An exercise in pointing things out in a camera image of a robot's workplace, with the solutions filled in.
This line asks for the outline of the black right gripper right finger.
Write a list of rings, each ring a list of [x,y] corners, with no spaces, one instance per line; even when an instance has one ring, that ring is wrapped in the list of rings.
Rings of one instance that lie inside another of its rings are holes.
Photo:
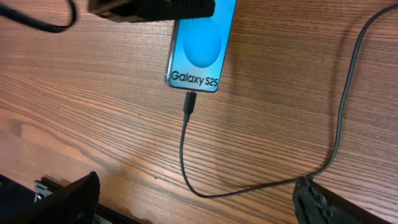
[[[299,224],[389,224],[311,177],[298,178],[292,199]]]

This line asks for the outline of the blue screen smartphone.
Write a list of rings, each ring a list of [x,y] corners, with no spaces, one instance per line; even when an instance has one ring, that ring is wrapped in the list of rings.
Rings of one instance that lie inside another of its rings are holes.
[[[216,0],[211,17],[175,22],[166,74],[169,86],[218,90],[236,5],[237,0]]]

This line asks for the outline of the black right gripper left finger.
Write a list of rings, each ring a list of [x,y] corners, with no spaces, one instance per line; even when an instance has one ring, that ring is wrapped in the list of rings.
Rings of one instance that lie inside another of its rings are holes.
[[[99,197],[100,179],[96,172],[90,172],[1,223],[92,224]]]

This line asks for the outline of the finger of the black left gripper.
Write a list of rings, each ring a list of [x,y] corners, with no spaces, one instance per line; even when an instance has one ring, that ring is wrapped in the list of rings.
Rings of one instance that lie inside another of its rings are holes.
[[[89,0],[88,11],[113,22],[174,21],[211,17],[215,0]]]

